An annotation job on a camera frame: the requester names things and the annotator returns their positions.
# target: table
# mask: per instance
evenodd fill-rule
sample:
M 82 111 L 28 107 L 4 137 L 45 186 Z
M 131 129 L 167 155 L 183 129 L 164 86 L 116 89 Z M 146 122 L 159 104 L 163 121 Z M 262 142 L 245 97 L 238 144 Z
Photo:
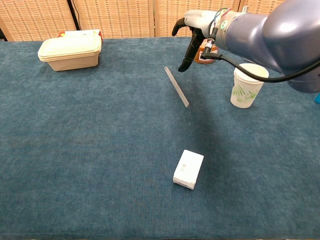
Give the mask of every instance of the table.
M 62 72 L 0 42 L 0 239 L 320 238 L 316 95 L 265 83 L 237 108 L 232 66 L 177 71 L 189 41 L 106 39 Z M 204 155 L 193 191 L 184 149 Z

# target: white paper cup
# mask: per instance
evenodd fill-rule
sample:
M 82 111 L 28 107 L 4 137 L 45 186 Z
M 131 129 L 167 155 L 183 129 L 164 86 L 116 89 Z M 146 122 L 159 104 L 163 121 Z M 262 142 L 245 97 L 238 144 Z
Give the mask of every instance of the white paper cup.
M 241 67 L 260 77 L 269 77 L 269 72 L 263 66 L 253 63 L 242 63 Z M 231 93 L 231 103 L 238 108 L 248 108 L 254 102 L 262 85 L 262 81 L 255 80 L 244 74 L 238 68 L 234 70 L 234 85 Z

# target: black cord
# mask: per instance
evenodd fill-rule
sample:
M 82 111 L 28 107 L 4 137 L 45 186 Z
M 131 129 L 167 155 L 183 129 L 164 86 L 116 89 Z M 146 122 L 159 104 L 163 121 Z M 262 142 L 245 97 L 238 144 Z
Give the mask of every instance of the black cord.
M 76 13 L 78 14 L 79 28 L 80 28 L 80 30 L 82 30 L 82 29 L 81 29 L 81 25 L 80 25 L 80 15 L 79 15 L 79 12 L 78 12 L 78 9 L 77 9 L 77 7 L 76 7 L 76 5 L 75 5 L 74 0 L 72 0 L 72 3 L 73 3 L 73 6 L 74 6 L 74 9 L 76 10 Z
M 258 75 L 255 75 L 249 71 L 247 71 L 246 69 L 244 69 L 242 66 L 240 66 L 239 64 L 237 64 L 236 62 L 228 59 L 227 57 L 224 57 L 222 54 L 219 55 L 217 54 L 216 56 L 217 60 L 224 60 L 226 61 L 227 63 L 231 64 L 232 66 L 236 67 L 237 69 L 239 69 L 241 72 L 243 72 L 244 74 L 248 75 L 250 78 L 253 78 L 255 80 L 258 80 L 258 81 L 261 81 L 261 82 L 265 82 L 265 83 L 280 83 L 280 82 L 285 82 L 285 81 L 288 81 L 288 80 L 291 80 L 291 79 L 294 79 L 294 78 L 297 78 L 297 77 L 300 77 L 301 75 L 304 75 L 304 74 L 307 74 L 309 73 L 310 71 L 316 69 L 317 67 L 320 67 L 320 60 L 314 62 L 313 64 L 307 66 L 306 68 L 300 70 L 300 71 L 297 71 L 295 73 L 292 73 L 292 74 L 289 74 L 289 75 L 286 75 L 286 76 L 281 76 L 281 77 L 273 77 L 273 78 L 268 78 L 268 77 L 262 77 L 262 76 L 258 76 Z
M 212 26 L 212 24 L 215 22 L 216 18 L 219 16 L 218 14 L 220 14 L 222 10 L 226 10 L 226 9 L 228 9 L 228 8 L 227 8 L 227 7 L 220 8 L 220 9 L 215 13 L 213 20 L 209 23 L 209 26 L 208 26 L 209 37 L 210 37 L 210 35 L 212 34 L 212 33 L 210 33 L 211 26 Z

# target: white box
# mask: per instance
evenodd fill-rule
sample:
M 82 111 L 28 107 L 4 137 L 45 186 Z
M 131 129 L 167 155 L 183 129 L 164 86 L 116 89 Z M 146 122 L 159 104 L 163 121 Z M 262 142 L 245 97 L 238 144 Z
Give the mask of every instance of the white box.
M 173 182 L 193 190 L 203 159 L 203 155 L 184 150 L 174 171 Z

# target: woven panel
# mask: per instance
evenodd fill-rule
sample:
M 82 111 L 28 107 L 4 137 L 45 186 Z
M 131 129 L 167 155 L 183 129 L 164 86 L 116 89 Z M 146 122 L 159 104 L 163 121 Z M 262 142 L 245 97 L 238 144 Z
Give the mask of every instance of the woven panel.
M 67 0 L 0 0 L 0 13 L 8 41 L 43 41 L 76 29 Z
M 284 1 L 285 0 L 245 0 L 244 5 L 249 7 L 249 13 L 270 14 Z
M 155 6 L 155 35 L 156 37 L 171 36 L 176 21 L 183 18 L 188 10 L 219 10 L 233 8 L 235 0 L 156 0 Z M 191 36 L 191 31 L 181 28 L 177 36 Z
M 82 30 L 100 29 L 104 38 L 155 36 L 152 0 L 74 0 L 74 4 Z

